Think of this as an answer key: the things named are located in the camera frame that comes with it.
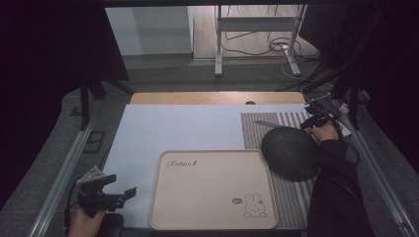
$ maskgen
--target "black bowl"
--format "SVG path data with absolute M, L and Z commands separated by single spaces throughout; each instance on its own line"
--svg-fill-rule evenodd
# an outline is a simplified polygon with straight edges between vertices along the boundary
M 290 181 L 306 181 L 318 173 L 320 150 L 304 130 L 281 126 L 262 139 L 262 154 L 271 170 Z

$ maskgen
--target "tray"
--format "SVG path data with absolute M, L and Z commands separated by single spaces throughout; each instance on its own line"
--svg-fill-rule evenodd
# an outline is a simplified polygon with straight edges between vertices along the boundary
M 149 216 L 157 230 L 270 229 L 278 223 L 259 150 L 167 151 Z

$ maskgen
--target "cartoon bunny illustration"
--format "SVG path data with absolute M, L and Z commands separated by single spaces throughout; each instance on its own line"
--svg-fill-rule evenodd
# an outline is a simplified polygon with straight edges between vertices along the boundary
M 266 217 L 265 205 L 261 200 L 261 196 L 258 194 L 247 195 L 246 196 L 246 205 L 244 207 L 245 213 L 244 217 Z

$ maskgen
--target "black panel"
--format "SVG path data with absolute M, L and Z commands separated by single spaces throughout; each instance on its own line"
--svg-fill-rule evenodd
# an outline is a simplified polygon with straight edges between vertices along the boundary
M 127 80 L 105 9 L 14 1 L 0 8 L 1 204 L 53 129 L 64 95 L 99 70 Z
M 419 3 L 393 1 L 361 62 L 369 112 L 419 174 Z

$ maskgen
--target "black sleeve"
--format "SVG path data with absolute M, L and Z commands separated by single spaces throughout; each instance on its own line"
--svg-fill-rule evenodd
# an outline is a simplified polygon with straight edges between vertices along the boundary
M 320 144 L 320 173 L 314 183 L 307 236 L 375 236 L 363 205 L 356 167 L 346 160 L 347 144 Z

